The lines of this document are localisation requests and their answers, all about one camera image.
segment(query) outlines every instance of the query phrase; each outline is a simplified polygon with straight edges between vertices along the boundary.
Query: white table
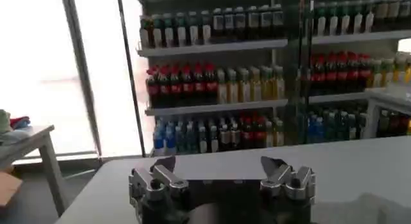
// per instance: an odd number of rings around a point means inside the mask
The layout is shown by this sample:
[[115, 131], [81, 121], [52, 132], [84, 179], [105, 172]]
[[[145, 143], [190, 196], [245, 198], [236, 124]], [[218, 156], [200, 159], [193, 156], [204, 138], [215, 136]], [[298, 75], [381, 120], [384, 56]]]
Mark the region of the white table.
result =
[[50, 137], [54, 126], [29, 126], [23, 130], [26, 130], [29, 135], [27, 139], [10, 146], [0, 146], [0, 169], [23, 158], [29, 152], [39, 149], [56, 210], [61, 216], [67, 209], [67, 198], [63, 192], [63, 177]]
[[[262, 155], [282, 158], [295, 168], [313, 168], [317, 173], [317, 202], [350, 202], [363, 193], [372, 193], [411, 207], [411, 137], [183, 155], [177, 157], [175, 174], [186, 179], [262, 179]], [[57, 224], [137, 223], [129, 204], [128, 176], [133, 167], [149, 168], [155, 160], [106, 163]]]

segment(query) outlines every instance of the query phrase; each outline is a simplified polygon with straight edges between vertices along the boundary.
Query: white shelf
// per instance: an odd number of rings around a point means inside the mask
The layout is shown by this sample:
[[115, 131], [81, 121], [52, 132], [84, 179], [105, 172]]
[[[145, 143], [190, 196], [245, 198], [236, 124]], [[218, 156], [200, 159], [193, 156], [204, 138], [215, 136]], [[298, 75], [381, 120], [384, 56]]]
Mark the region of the white shelf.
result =
[[339, 44], [344, 42], [361, 42], [370, 40], [407, 39], [411, 38], [411, 30], [361, 33], [354, 35], [334, 35], [313, 37], [313, 44]]
[[281, 40], [259, 40], [248, 42], [235, 42], [228, 44], [207, 44], [197, 46], [185, 46], [185, 47], [168, 47], [157, 49], [142, 49], [137, 50], [140, 56], [169, 56], [169, 55], [184, 55], [190, 53], [212, 53], [221, 51], [238, 51], [238, 50], [250, 50], [250, 49], [274, 49], [279, 47], [285, 47], [288, 41], [286, 39]]
[[175, 108], [148, 108], [146, 109], [146, 115], [148, 116], [170, 116], [181, 114], [194, 114], [202, 112], [223, 112], [231, 110], [243, 110], [253, 108], [269, 108], [269, 107], [282, 107], [287, 104], [287, 99], [259, 101], [259, 102], [247, 102], [247, 103], [228, 103], [217, 105], [199, 105], [191, 107], [175, 107]]

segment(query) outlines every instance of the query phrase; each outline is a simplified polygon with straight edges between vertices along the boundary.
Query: floor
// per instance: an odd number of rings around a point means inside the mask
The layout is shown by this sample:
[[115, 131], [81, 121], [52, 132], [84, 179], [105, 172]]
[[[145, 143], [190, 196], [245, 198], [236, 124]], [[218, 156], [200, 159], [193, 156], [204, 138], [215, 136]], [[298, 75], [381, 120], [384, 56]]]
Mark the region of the floor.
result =
[[[63, 171], [69, 203], [82, 191], [95, 171], [75, 175], [79, 171]], [[0, 209], [0, 224], [52, 224], [58, 219], [46, 177], [41, 172], [19, 174], [23, 183], [8, 207]]]

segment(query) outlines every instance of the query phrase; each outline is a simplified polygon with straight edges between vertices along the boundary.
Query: folded cloth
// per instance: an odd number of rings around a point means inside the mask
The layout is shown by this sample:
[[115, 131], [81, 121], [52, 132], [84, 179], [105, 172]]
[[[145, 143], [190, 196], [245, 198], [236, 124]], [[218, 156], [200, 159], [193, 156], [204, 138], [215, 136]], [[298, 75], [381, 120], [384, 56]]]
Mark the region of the folded cloth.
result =
[[12, 126], [14, 130], [27, 127], [29, 124], [30, 118], [27, 116], [10, 119], [10, 126]]

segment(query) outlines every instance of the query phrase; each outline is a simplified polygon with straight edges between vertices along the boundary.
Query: cardboard box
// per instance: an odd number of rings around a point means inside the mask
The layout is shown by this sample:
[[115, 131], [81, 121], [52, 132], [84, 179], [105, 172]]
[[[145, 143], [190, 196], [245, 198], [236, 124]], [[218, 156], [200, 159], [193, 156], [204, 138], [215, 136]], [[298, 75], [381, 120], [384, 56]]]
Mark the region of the cardboard box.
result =
[[7, 173], [0, 172], [0, 207], [6, 207], [7, 203], [19, 190], [22, 180]]

